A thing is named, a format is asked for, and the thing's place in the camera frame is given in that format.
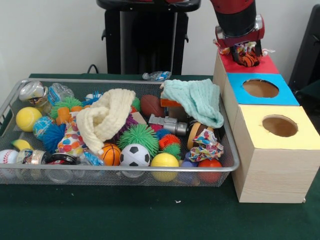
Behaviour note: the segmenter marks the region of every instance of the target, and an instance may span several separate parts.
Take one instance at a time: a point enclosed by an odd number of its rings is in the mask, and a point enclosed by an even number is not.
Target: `brown football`
[[[165,117],[165,109],[160,106],[160,99],[153,95],[143,95],[141,100],[141,111],[146,117],[154,114],[156,117]]]

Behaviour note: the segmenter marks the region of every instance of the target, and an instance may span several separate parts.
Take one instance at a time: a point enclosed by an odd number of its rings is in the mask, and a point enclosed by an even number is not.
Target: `yellow ball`
[[[41,112],[34,107],[22,108],[15,117],[18,127],[24,132],[32,132],[35,122],[42,117]]]
[[[151,162],[151,167],[179,167],[178,160],[169,153],[160,153],[154,157]],[[153,171],[153,177],[163,183],[167,183],[176,178],[177,172],[168,171]]]

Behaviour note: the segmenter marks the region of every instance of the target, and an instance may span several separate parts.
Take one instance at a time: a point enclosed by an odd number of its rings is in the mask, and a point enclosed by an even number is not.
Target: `metal mesh basket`
[[[41,141],[32,132],[21,131],[15,121],[18,111],[29,106],[21,102],[18,95],[23,86],[31,81],[41,81],[50,86],[59,82],[68,86],[74,96],[83,100],[87,94],[96,90],[106,92],[110,89],[130,89],[136,96],[151,94],[160,97],[160,83],[121,80],[83,80],[83,79],[32,79],[16,84],[0,108],[0,150],[12,149],[11,142],[16,139],[27,140],[35,149],[44,150]],[[132,186],[211,186],[219,187],[231,171],[239,166],[239,156],[231,133],[228,118],[222,101],[220,111],[225,121],[219,129],[224,154],[219,159],[222,167],[126,167],[90,165],[32,165],[1,164],[0,184],[67,184],[67,185],[132,185]],[[182,137],[181,156],[187,152],[187,138]]]

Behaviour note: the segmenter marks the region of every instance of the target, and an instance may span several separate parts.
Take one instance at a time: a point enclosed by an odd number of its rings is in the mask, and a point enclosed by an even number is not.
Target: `shape sorter box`
[[[227,73],[222,100],[232,131],[239,104],[299,106],[280,74]]]
[[[221,55],[219,51],[216,54],[213,83],[220,86],[220,93],[223,96],[227,74],[279,74],[276,65],[270,56],[264,56],[260,60],[260,64],[255,67],[245,67],[233,61],[232,56]]]
[[[320,136],[301,106],[239,105],[232,173],[241,203],[302,203],[320,166]]]

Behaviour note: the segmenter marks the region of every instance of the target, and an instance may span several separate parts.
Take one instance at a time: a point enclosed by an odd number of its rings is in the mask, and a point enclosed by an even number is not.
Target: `cream knitted cloth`
[[[91,107],[77,114],[80,135],[94,154],[101,155],[104,141],[111,139],[125,125],[135,96],[131,90],[111,89]]]

